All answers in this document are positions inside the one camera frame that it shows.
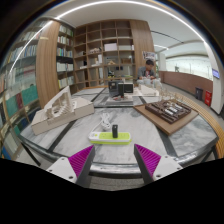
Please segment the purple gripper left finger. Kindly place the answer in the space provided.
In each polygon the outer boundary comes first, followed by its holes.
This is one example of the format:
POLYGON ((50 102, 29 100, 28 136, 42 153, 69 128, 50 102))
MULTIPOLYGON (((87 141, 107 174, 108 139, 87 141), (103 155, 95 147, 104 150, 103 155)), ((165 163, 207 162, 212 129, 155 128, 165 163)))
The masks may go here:
POLYGON ((95 146, 91 145, 67 157, 60 157, 47 171, 81 187, 89 187, 90 168, 95 156, 95 146))

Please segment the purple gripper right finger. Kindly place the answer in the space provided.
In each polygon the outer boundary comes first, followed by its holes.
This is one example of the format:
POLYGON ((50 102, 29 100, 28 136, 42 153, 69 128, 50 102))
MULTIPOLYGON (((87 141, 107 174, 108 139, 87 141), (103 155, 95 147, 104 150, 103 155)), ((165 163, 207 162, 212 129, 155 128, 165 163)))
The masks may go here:
POLYGON ((145 184, 150 184, 182 169, 169 155, 159 155, 141 145, 134 145, 134 155, 145 184))

